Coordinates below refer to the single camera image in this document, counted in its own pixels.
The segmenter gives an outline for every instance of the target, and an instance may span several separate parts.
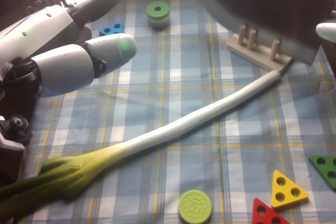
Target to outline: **checkered fabric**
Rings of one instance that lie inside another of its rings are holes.
[[[51,157],[130,140],[226,97],[266,71],[225,49],[232,35],[196,0],[166,0],[171,25],[148,27],[143,3],[122,3],[88,25],[125,21],[138,53],[91,85],[40,99],[24,176]],[[55,202],[34,224],[181,223],[177,204],[191,189],[211,199],[210,223],[251,223],[255,197],[270,206],[275,169],[309,194],[281,212],[290,223],[336,223],[336,193],[308,162],[336,155],[336,80],[323,50],[312,66],[295,62],[271,89],[176,141],[122,161],[78,199]]]

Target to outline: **wooden peg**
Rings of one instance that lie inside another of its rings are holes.
[[[252,50],[254,47],[254,43],[256,42],[257,31],[252,29],[250,31],[250,37],[248,38],[247,49]]]
[[[277,52],[279,50],[279,46],[280,46],[280,40],[278,40],[278,39],[273,40],[273,44],[272,44],[272,47],[271,47],[271,53],[269,55],[270,60],[272,60],[272,61],[275,60],[275,57],[276,57]]]
[[[239,28],[239,36],[238,36],[238,45],[243,45],[244,44],[244,38],[246,35],[246,26],[245,25],[241,25]]]

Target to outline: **white leek stalk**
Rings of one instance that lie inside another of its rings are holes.
[[[251,98],[280,78],[272,71],[217,102],[152,132],[91,153],[52,158],[36,177],[0,188],[0,219],[21,216],[58,198],[73,199],[104,169],[136,152],[177,138]]]

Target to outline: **hole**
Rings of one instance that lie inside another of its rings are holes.
[[[281,224],[281,220],[278,217],[273,217],[272,224]]]
[[[323,157],[319,157],[316,162],[318,165],[326,165],[326,160]]]
[[[266,208],[264,206],[258,206],[257,207],[257,212],[260,215],[265,215],[266,214]]]
[[[278,177],[277,178],[277,183],[278,183],[279,186],[284,186],[285,183],[286,183],[286,180],[282,177]]]
[[[336,173],[331,170],[330,172],[328,172],[328,178],[330,178],[330,179],[336,179]]]
[[[299,197],[300,196],[300,190],[298,188],[293,188],[290,193],[294,196],[294,197]]]
[[[277,193],[275,194],[275,198],[277,199],[277,201],[279,202],[283,202],[285,200],[285,196],[283,193]]]

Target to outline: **table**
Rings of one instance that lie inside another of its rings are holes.
[[[78,155],[173,122],[234,93],[266,72],[225,49],[232,35],[196,0],[166,0],[171,25],[152,31],[148,2],[122,3],[89,24],[93,36],[125,21],[137,55],[76,92],[40,99],[24,177],[51,157]],[[336,155],[336,80],[323,50],[312,66],[295,62],[281,81],[182,139],[106,171],[77,200],[55,202],[27,217],[34,224],[181,223],[180,196],[199,189],[211,199],[211,223],[250,223],[255,197],[270,205],[275,169],[309,194],[281,212],[291,223],[334,223],[333,193],[308,162]]]

